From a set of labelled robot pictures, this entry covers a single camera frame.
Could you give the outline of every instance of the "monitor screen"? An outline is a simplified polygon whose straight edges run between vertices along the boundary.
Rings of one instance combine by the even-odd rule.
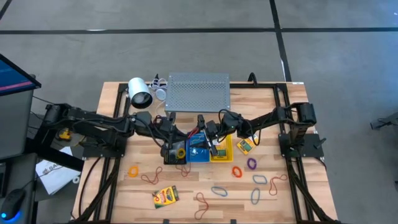
[[[40,88],[40,83],[5,57],[0,57],[0,96],[35,88]]]

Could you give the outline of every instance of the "gray floor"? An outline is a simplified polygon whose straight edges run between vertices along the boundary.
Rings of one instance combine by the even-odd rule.
[[[394,0],[277,0],[282,27],[396,27]],[[9,29],[272,27],[265,0],[13,0]],[[395,223],[398,129],[369,122],[398,111],[398,32],[284,34],[293,81],[315,104],[339,219]],[[226,72],[242,81],[282,81],[269,34],[0,35],[0,51],[43,84],[35,95],[95,110],[104,81],[156,73]],[[44,112],[34,101],[32,110]],[[39,205],[38,223],[65,222],[76,185]]]

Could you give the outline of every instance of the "purple rubber band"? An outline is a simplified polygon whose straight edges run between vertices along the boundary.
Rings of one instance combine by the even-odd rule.
[[[255,159],[253,159],[253,158],[249,158],[249,159],[248,159],[248,167],[249,167],[249,169],[251,169],[251,170],[256,169],[256,167],[257,167],[257,161],[256,161]]]

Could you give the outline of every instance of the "yellow container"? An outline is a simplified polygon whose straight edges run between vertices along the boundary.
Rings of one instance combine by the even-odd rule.
[[[219,150],[218,156],[211,156],[210,154],[210,162],[233,162],[234,161],[234,149],[232,145],[232,135],[227,135],[227,137],[221,143],[218,143],[217,140],[213,142],[216,146],[216,149]]]

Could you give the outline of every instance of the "yellow tray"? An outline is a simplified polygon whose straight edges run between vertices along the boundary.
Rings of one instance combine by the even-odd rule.
[[[219,143],[219,146],[216,146],[217,149],[219,148],[226,148],[226,157],[225,156],[211,156],[210,154],[210,162],[233,162],[234,161],[234,149],[232,145],[232,135],[227,135],[227,137]]]

